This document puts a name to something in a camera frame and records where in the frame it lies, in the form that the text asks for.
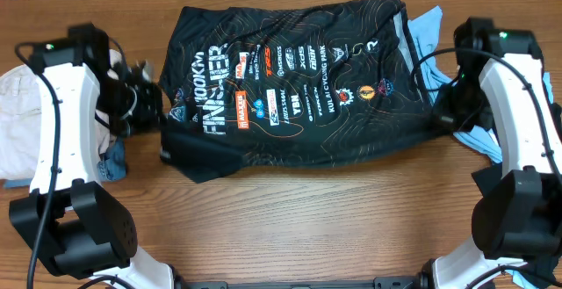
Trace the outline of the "black printed cycling jersey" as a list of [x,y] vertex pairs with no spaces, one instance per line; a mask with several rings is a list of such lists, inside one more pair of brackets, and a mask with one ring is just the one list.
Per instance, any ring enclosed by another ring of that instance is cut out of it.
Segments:
[[184,7],[160,85],[161,158],[203,183],[252,166],[333,168],[436,138],[401,0]]

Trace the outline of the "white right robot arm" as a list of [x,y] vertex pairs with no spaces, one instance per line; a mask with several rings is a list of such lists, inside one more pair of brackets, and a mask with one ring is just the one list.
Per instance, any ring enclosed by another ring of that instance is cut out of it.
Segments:
[[501,175],[472,212],[470,237],[427,261],[414,288],[482,288],[505,271],[561,254],[561,130],[544,89],[544,57],[529,30],[468,18],[454,32],[458,76],[438,88],[432,117],[450,132],[494,129]]

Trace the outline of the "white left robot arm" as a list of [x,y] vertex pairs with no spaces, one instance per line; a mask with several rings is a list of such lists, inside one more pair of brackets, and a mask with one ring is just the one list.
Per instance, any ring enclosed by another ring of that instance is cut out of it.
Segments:
[[40,152],[29,194],[12,200],[9,219],[31,249],[31,268],[42,264],[84,287],[179,288],[182,278],[139,245],[132,215],[98,174],[102,113],[124,137],[165,120],[159,87],[141,69],[111,63],[113,45],[93,24],[74,25],[22,57],[40,82]]

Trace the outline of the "blue denim jeans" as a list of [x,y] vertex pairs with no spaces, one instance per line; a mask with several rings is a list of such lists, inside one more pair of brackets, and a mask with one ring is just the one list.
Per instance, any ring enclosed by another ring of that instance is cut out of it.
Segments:
[[[1,179],[4,188],[29,186],[35,174],[38,157],[16,153],[13,157],[1,156]],[[124,142],[117,138],[110,142],[108,149],[100,155],[97,164],[99,177],[103,182],[119,181],[126,177],[127,164]]]

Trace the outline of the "light blue shirt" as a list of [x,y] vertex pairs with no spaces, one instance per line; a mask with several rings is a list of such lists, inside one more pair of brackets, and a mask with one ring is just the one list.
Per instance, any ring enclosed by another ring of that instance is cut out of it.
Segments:
[[[437,50],[442,18],[443,11],[437,5],[420,17],[407,22],[419,58]],[[435,57],[427,59],[421,65],[421,72],[424,84],[429,90],[430,103],[434,104],[437,97],[437,91],[434,91],[434,89],[450,83],[452,79],[437,67]],[[470,132],[455,132],[453,136],[468,148],[489,158],[491,166],[485,168],[488,175],[495,175],[501,171],[500,145],[497,136],[492,131],[486,131],[480,126],[475,126]],[[533,267],[529,266],[529,269],[533,268],[537,274],[553,279],[553,271],[557,265],[557,258],[547,258],[544,263],[537,263]],[[521,288],[546,288],[548,286],[543,280],[527,273],[520,271],[508,271],[508,273],[512,275],[512,281]]]

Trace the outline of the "beige folded trousers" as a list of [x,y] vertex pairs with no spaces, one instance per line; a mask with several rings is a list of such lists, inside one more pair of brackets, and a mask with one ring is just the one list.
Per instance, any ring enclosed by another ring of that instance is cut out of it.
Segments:
[[[97,152],[104,153],[117,139],[107,128],[109,116],[97,112]],[[38,80],[25,65],[1,76],[1,156],[16,153],[37,155],[40,148],[41,105]]]

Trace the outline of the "plain black garment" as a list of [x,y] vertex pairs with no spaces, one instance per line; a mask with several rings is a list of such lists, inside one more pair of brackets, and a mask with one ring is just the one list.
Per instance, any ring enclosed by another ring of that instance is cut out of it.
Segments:
[[[554,92],[549,72],[544,73],[543,86],[548,97],[552,120],[558,132],[558,137],[561,137],[561,105],[554,100]],[[489,167],[472,174],[479,191],[482,196],[485,196],[497,185],[499,176],[501,175],[500,145],[497,136],[492,130],[486,131],[480,126],[475,126],[471,130],[471,136],[474,137],[474,140],[472,144],[470,144],[470,147],[486,155],[492,163]],[[553,271],[557,263],[557,258],[547,258],[545,262],[531,265],[530,269],[540,276],[553,279]],[[520,288],[546,288],[548,286],[545,281],[519,271],[508,271],[508,273],[512,276],[513,283]]]

